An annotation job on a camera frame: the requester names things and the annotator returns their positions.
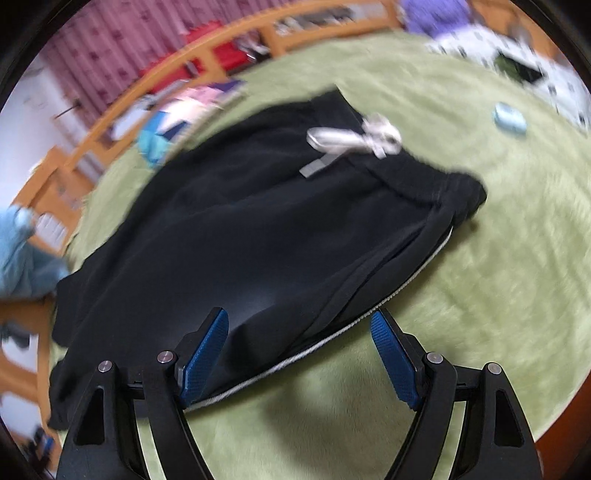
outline colorful fabric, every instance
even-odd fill
[[[138,148],[153,167],[163,165],[219,109],[244,92],[245,82],[231,80],[182,91],[146,123]]]

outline blue gripper pad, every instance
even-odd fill
[[[416,411],[421,404],[421,397],[415,385],[414,368],[380,312],[375,312],[371,317],[371,338],[378,349],[396,395]]]
[[[183,389],[178,396],[184,408],[199,399],[205,382],[222,352],[230,328],[228,314],[222,310],[205,334],[183,372]]]

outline black pants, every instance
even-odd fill
[[[227,391],[350,324],[396,290],[482,185],[406,151],[347,155],[314,177],[311,127],[362,133],[333,91],[268,108],[160,170],[127,219],[58,286],[50,426],[67,427],[102,360],[152,362],[228,311],[230,335],[204,398]]]

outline purple stuffed toy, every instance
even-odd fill
[[[466,0],[401,0],[406,30],[436,38],[471,23]]]

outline blue toy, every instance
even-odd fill
[[[527,121],[523,114],[506,103],[497,103],[492,117],[499,128],[517,135],[525,135]]]
[[[70,274],[63,259],[27,242],[34,233],[32,210],[0,210],[0,300],[40,299]]]

